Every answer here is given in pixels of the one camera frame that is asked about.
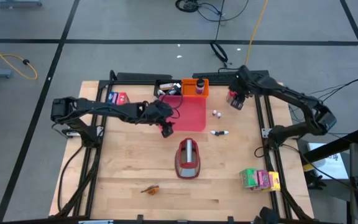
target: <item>green box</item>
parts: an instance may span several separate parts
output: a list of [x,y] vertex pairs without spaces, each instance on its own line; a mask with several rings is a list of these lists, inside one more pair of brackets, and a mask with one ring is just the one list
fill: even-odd
[[243,188],[258,186],[257,169],[249,168],[241,171],[240,179]]

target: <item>wooden tabletop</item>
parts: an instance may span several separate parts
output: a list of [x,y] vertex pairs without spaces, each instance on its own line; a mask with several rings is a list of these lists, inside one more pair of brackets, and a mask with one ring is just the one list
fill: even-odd
[[[97,81],[83,82],[80,97],[95,100],[97,87]],[[155,99],[153,88],[114,85],[113,91],[126,92],[131,102],[151,102]],[[242,189],[239,179],[239,172],[246,168],[265,168],[264,160],[254,156],[254,150],[262,144],[255,100],[246,100],[238,111],[226,103],[226,94],[226,86],[209,87],[207,125],[202,132],[176,131],[164,139],[156,126],[135,126],[108,118],[91,218],[133,220],[143,214],[145,220],[224,221],[227,216],[233,216],[236,221],[251,221],[263,206],[271,207],[269,193]],[[291,125],[288,105],[274,97],[270,102],[275,124]],[[212,116],[212,110],[221,112],[221,119]],[[91,115],[82,119],[90,124]],[[229,134],[217,137],[211,130],[226,130]],[[193,180],[179,179],[175,173],[175,153],[179,142],[187,137],[193,138],[200,150],[201,171]],[[286,144],[296,147],[294,140]],[[62,167],[80,145],[80,138],[68,140]],[[78,186],[84,151],[71,161],[65,172],[62,205]],[[280,153],[289,192],[305,213],[313,217],[299,154],[285,147]],[[157,194],[140,192],[155,184],[160,186]],[[83,194],[80,213],[85,210],[87,194],[88,189]],[[280,215],[284,217],[279,192],[277,197]],[[57,212],[56,190],[50,214]]]

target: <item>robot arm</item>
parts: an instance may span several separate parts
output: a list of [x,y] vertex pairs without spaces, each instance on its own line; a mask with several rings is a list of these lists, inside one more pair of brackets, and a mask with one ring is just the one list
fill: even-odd
[[66,124],[78,132],[86,147],[95,147],[99,140],[98,131],[80,119],[85,114],[116,117],[131,124],[160,125],[162,136],[165,138],[173,133],[173,123],[166,122],[166,119],[173,115],[173,110],[171,106],[159,100],[152,103],[144,101],[113,105],[85,98],[59,98],[53,100],[50,119],[58,124]]
[[299,107],[305,114],[305,122],[288,127],[276,125],[268,134],[269,144],[278,146],[292,136],[305,134],[324,135],[336,123],[336,118],[323,102],[315,97],[291,90],[267,75],[251,73],[243,65],[236,72],[236,79],[229,86],[231,106],[241,110],[246,98],[253,95],[268,95]]

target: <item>concrete floor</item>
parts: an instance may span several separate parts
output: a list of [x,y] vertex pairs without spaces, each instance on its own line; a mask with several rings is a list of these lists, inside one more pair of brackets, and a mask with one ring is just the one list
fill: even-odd
[[[205,0],[219,6],[219,0]],[[48,0],[42,7],[5,8],[0,13],[0,39],[59,39],[74,0]],[[69,39],[213,39],[217,23],[197,13],[178,11],[175,0],[81,0]],[[358,0],[347,0],[358,25]],[[237,14],[244,1],[226,1],[226,17]],[[263,0],[250,0],[245,12],[221,26],[218,39],[249,40]],[[357,41],[339,0],[270,1],[256,40]],[[223,45],[232,67],[244,63],[247,45]],[[0,79],[0,202],[21,149],[57,44],[0,44],[0,51],[28,58],[37,69],[36,81],[18,74]],[[32,75],[20,61],[14,65]],[[358,46],[254,45],[247,64],[269,70],[271,76],[305,93],[358,77]],[[83,80],[107,79],[116,72],[166,73],[187,78],[195,72],[215,72],[221,62],[209,45],[198,44],[65,44],[41,112],[5,221],[44,218],[62,162],[65,140],[50,129],[54,98],[77,96]],[[6,65],[0,60],[0,67]],[[358,129],[358,83],[338,92],[326,104],[337,117],[335,133]],[[334,136],[306,136],[329,142]],[[316,218],[345,222],[343,201],[311,192]]]

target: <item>red tape dispenser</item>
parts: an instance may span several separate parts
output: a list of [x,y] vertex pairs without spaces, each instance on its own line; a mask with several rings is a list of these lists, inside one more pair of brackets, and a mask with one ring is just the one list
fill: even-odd
[[200,174],[200,155],[197,142],[192,138],[186,138],[179,144],[175,156],[175,170],[177,176],[182,179],[193,179]]

